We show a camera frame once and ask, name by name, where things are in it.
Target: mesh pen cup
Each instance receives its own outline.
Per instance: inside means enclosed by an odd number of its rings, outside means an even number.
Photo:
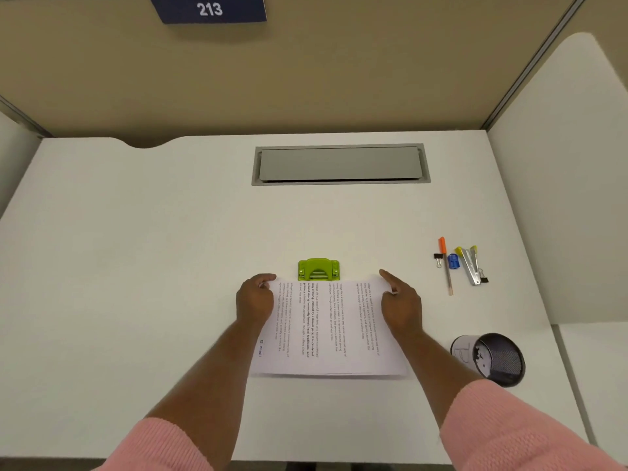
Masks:
[[[461,335],[449,351],[469,369],[502,387],[514,387],[526,373],[521,350],[498,333]]]

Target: number sign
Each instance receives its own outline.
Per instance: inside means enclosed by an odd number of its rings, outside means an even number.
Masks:
[[[151,0],[164,24],[266,21],[264,0]]]

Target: stack of paper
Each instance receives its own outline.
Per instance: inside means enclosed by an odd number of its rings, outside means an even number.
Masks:
[[[405,375],[406,361],[369,281],[272,281],[274,308],[257,341],[252,374]]]

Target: pink sleeve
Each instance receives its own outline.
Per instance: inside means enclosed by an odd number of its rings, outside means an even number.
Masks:
[[[488,380],[476,380],[459,392],[440,435],[461,471],[625,471],[569,428]]]
[[[159,418],[141,420],[101,471],[213,471],[207,459],[185,432]]]

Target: printed number 213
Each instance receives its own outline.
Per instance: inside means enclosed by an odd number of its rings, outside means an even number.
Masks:
[[[197,4],[197,7],[200,8],[200,15],[201,16],[221,16],[222,15],[222,8],[220,7],[220,3],[208,3],[206,5],[203,5],[202,3]]]

